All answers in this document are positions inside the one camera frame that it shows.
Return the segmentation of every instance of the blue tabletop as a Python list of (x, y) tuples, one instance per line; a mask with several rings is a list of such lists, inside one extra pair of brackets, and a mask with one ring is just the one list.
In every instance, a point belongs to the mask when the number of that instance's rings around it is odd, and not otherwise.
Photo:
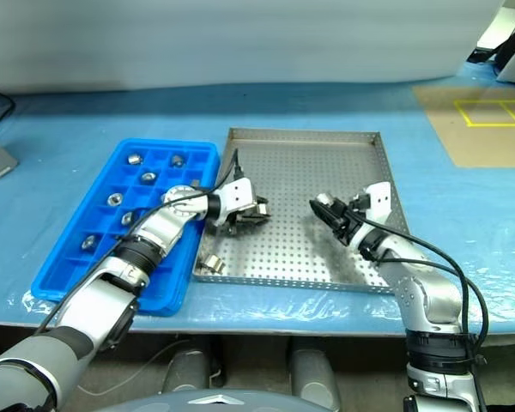
[[(30, 284), (116, 145), (128, 137), (214, 142), (229, 127), (379, 131), (412, 233), (448, 251), (482, 289), (493, 333), (515, 332), (515, 168), (455, 167), (416, 83), (245, 84), (16, 97), (0, 144), (0, 324), (36, 325), (52, 303)], [(421, 84), (507, 87), (489, 67)], [(477, 329), (480, 312), (472, 301)], [(179, 313), (133, 329), (318, 335), (403, 333), (390, 296), (192, 282)]]

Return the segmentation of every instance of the cardboard mat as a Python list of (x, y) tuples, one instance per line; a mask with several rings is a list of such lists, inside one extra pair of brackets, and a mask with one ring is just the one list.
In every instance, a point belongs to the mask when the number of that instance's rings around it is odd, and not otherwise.
[(457, 166), (515, 167), (515, 88), (413, 89)]

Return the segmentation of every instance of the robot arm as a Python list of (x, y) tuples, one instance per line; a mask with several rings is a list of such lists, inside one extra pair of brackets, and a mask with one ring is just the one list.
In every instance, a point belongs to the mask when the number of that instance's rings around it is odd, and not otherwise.
[(405, 398), (405, 412), (478, 412), (470, 336), (462, 333), (456, 286), (424, 264), (383, 263), (427, 259), (406, 239), (354, 218), (357, 213), (383, 224), (391, 212), (390, 184), (371, 185), (349, 204), (325, 193), (310, 204), (345, 246), (378, 262), (379, 274), (393, 290), (406, 329), (409, 386), (417, 394)]
[(54, 329), (0, 355), (0, 411), (61, 408), (95, 354), (114, 348), (127, 333), (137, 297), (184, 225), (208, 219), (220, 226), (249, 213), (266, 220), (269, 215), (259, 214), (263, 201), (244, 177), (211, 193), (184, 185), (170, 189), (164, 206), (137, 223), (64, 302)]

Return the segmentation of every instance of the blue plastic tray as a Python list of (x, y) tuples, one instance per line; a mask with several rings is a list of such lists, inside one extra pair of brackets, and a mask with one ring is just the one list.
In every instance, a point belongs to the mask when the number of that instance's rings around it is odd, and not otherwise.
[[(131, 154), (139, 154), (142, 164), (128, 164)], [(174, 155), (185, 160), (182, 167), (172, 166)], [(60, 300), (109, 250), (116, 238), (127, 232), (128, 227), (120, 223), (125, 213), (137, 209), (141, 215), (160, 204), (161, 195), (175, 185), (190, 185), (199, 180), (202, 187), (212, 186), (219, 163), (212, 143), (143, 139), (121, 142), (34, 279), (32, 294), (41, 299)], [(145, 172), (157, 175), (153, 184), (145, 185), (141, 181)], [(124, 200), (117, 207), (109, 206), (106, 200), (116, 192), (122, 193)], [(150, 284), (139, 298), (140, 312), (168, 316), (179, 309), (202, 231), (202, 221), (185, 225), (178, 244), (151, 274)], [(98, 242), (92, 250), (83, 250), (82, 242), (91, 234)]]

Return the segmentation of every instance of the perforated metal tray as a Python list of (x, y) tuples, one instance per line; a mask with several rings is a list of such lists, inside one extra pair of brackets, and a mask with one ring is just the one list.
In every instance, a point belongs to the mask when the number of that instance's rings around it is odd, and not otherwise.
[(206, 227), (199, 259), (223, 259), (220, 274), (195, 267), (205, 282), (390, 293), (374, 267), (352, 256), (311, 211), (309, 200), (330, 194), (348, 201), (365, 186), (388, 180), (388, 224), (408, 232), (384, 145), (377, 132), (231, 129), (220, 175), (235, 148), (245, 175), (270, 201), (269, 222), (239, 230)]

